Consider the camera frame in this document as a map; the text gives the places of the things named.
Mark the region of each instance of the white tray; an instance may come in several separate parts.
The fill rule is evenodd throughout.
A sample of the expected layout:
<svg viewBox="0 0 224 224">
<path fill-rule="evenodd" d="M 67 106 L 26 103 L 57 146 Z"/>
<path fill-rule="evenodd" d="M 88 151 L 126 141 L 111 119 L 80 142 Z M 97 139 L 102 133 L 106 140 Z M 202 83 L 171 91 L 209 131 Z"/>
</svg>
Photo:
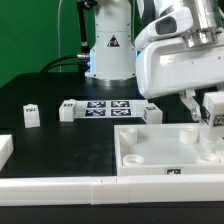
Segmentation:
<svg viewBox="0 0 224 224">
<path fill-rule="evenodd" d="M 115 126 L 118 176 L 224 174 L 224 163 L 219 158 L 224 153 L 224 140 L 219 139 L 211 148 L 204 147 L 198 140 L 195 144 L 182 143 L 180 131 L 189 128 L 197 130 L 198 124 Z M 133 143 L 133 133 L 123 136 L 123 132 L 131 133 L 133 130 L 137 132 L 136 143 Z M 124 158 L 127 155 L 143 157 L 144 164 L 138 163 L 136 157 L 133 164 L 125 165 Z"/>
</svg>

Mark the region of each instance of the warning label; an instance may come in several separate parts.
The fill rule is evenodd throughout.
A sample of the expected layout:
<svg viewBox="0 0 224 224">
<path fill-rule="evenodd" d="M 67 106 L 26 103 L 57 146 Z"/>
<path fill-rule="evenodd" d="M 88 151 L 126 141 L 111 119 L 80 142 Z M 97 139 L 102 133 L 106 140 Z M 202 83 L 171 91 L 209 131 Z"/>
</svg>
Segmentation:
<svg viewBox="0 0 224 224">
<path fill-rule="evenodd" d="M 120 47 L 117 38 L 113 35 L 109 44 L 107 45 L 108 47 Z"/>
</svg>

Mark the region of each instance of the cable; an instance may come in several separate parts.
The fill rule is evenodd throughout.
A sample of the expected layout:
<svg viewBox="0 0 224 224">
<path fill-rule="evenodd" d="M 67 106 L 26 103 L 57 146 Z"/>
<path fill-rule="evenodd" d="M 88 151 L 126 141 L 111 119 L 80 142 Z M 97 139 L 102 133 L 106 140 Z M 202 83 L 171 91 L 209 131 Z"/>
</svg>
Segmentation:
<svg viewBox="0 0 224 224">
<path fill-rule="evenodd" d="M 62 9 L 63 0 L 60 0 L 58 5 L 58 57 L 61 57 L 61 9 Z"/>
<path fill-rule="evenodd" d="M 77 1 L 77 11 L 78 11 L 78 18 L 79 18 L 79 29 L 80 29 L 80 37 L 81 37 L 81 44 L 82 44 L 82 52 L 87 48 L 87 51 L 89 50 L 89 45 L 87 42 L 87 34 L 86 34 L 86 24 L 85 24 L 85 16 L 83 11 L 83 2 Z"/>
<path fill-rule="evenodd" d="M 72 59 L 72 58 L 77 58 L 77 56 L 76 55 L 69 55 L 69 56 L 64 56 L 64 57 L 58 58 L 56 60 L 53 60 L 50 63 L 48 63 L 46 66 L 44 66 L 44 68 L 41 69 L 40 73 L 44 73 L 44 71 L 46 69 L 48 69 L 48 67 L 50 67 L 50 66 L 52 66 L 52 65 L 54 65 L 58 62 L 65 61 L 65 60 Z"/>
<path fill-rule="evenodd" d="M 44 70 L 42 73 L 47 73 L 49 70 L 51 70 L 52 68 L 56 68 L 56 67 L 62 67 L 62 66 L 69 66 L 69 65 L 78 65 L 78 63 L 66 63 L 66 64 L 56 64 L 56 65 L 51 65 L 50 67 L 48 67 L 46 70 Z"/>
</svg>

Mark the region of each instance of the label sticker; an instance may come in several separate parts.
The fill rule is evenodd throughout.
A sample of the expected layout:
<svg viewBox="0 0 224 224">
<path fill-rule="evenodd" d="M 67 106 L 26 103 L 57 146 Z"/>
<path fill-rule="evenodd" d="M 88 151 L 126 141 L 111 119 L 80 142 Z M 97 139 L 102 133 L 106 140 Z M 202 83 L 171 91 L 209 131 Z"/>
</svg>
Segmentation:
<svg viewBox="0 0 224 224">
<path fill-rule="evenodd" d="M 65 103 L 64 104 L 64 107 L 72 107 L 72 106 L 74 106 L 74 104 L 72 104 L 72 103 Z"/>
<path fill-rule="evenodd" d="M 120 47 L 117 38 L 113 35 L 110 42 L 107 45 L 108 47 Z"/>
<path fill-rule="evenodd" d="M 224 114 L 215 116 L 214 127 L 217 126 L 224 126 Z"/>
<path fill-rule="evenodd" d="M 86 110 L 86 117 L 103 117 L 106 115 L 106 110 Z"/>
<path fill-rule="evenodd" d="M 111 110 L 111 116 L 131 116 L 131 110 L 130 109 L 112 109 Z"/>
<path fill-rule="evenodd" d="M 102 108 L 106 107 L 106 102 L 88 102 L 87 108 Z"/>
<path fill-rule="evenodd" d="M 34 112 L 34 111 L 36 111 L 35 108 L 26 109 L 26 112 Z"/>
<path fill-rule="evenodd" d="M 111 107 L 130 107 L 129 101 L 111 101 Z"/>
<path fill-rule="evenodd" d="M 201 115 L 203 120 L 209 125 L 210 119 L 211 119 L 211 114 L 206 110 L 205 107 L 201 108 Z"/>
<path fill-rule="evenodd" d="M 166 174 L 167 175 L 179 175 L 182 173 L 182 169 L 181 168 L 168 168 L 166 169 Z"/>
<path fill-rule="evenodd" d="M 152 110 L 157 110 L 156 107 L 154 107 L 154 106 L 152 106 L 152 107 L 146 107 L 146 109 L 147 109 L 147 110 L 150 110 L 150 111 L 152 111 Z"/>
</svg>

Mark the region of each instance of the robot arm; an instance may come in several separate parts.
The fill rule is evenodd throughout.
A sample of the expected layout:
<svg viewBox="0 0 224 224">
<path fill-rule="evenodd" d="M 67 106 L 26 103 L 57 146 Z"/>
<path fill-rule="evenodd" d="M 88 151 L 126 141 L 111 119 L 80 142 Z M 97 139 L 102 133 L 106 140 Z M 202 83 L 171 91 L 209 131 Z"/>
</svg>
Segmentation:
<svg viewBox="0 0 224 224">
<path fill-rule="evenodd" d="M 224 83 L 224 34 L 220 33 L 222 22 L 216 0 L 183 0 L 184 7 L 179 1 L 155 2 L 156 11 L 168 14 L 150 23 L 136 38 L 136 47 L 141 51 L 136 59 L 140 93 L 149 99 Z M 171 17 L 181 24 L 174 15 L 184 8 L 190 10 L 193 26 L 186 16 L 189 26 L 179 25 L 182 32 L 156 32 L 156 24 L 163 18 Z"/>
</svg>

